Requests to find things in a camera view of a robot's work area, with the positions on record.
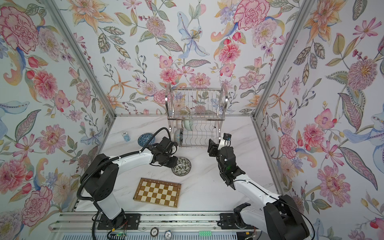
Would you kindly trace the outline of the blue patterned bowl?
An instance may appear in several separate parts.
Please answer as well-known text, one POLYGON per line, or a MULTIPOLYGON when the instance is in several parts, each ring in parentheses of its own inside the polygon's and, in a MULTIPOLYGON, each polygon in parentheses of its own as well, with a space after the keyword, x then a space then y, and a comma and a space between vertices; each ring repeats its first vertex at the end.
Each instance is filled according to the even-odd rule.
POLYGON ((153 145, 156 142, 156 137, 152 133, 144 133, 138 138, 138 145, 142 148, 146 148, 149 145, 153 145))

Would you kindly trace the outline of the dark petal pattern bowl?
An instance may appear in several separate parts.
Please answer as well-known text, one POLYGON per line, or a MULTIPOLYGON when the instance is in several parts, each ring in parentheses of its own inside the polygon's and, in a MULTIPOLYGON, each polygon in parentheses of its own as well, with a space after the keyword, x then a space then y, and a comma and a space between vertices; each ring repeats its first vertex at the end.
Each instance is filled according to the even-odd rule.
POLYGON ((178 128, 174 131, 174 142, 176 142, 179 147, 183 145, 183 133, 184 130, 182 128, 178 128))

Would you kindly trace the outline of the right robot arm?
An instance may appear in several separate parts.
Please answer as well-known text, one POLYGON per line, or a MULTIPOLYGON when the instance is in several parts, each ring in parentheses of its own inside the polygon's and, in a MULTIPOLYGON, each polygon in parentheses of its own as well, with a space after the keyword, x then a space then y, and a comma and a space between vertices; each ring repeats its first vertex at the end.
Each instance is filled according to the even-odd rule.
POLYGON ((304 240, 315 231, 293 198, 265 189, 237 165, 230 138, 218 144, 209 140, 208 154, 216 158, 224 183, 251 200, 251 203, 235 207, 231 214, 221 214, 219 226, 222 229, 254 227, 267 233, 272 240, 304 240))

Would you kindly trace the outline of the mint green bowl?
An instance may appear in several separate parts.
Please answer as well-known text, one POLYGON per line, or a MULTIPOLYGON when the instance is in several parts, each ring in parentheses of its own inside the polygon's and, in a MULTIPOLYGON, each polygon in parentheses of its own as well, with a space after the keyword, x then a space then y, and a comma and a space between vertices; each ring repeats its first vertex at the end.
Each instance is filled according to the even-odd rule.
POLYGON ((183 120, 183 125, 187 131, 193 131, 193 123, 190 120, 183 120))

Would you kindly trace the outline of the steel wire dish rack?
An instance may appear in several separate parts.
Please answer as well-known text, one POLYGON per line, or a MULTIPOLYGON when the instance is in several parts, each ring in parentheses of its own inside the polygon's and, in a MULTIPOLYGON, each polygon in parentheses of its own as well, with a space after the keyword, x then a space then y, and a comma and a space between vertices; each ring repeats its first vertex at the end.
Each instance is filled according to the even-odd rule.
POLYGON ((173 88, 165 89, 167 119, 172 140, 176 120, 190 120, 193 131, 183 128, 182 147, 207 147, 209 139, 216 144, 221 140, 229 95, 227 87, 220 89, 173 88))

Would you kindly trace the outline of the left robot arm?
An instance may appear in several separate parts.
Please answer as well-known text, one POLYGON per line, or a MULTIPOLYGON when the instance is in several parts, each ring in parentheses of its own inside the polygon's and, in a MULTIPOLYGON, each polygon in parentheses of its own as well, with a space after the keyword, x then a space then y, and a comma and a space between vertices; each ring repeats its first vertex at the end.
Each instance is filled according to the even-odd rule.
POLYGON ((77 198, 90 201, 107 218, 110 227, 118 229, 127 222, 126 214, 113 194, 118 176, 143 165, 155 164, 173 168, 178 144, 164 137, 160 143, 117 157, 99 154, 81 177, 77 198))

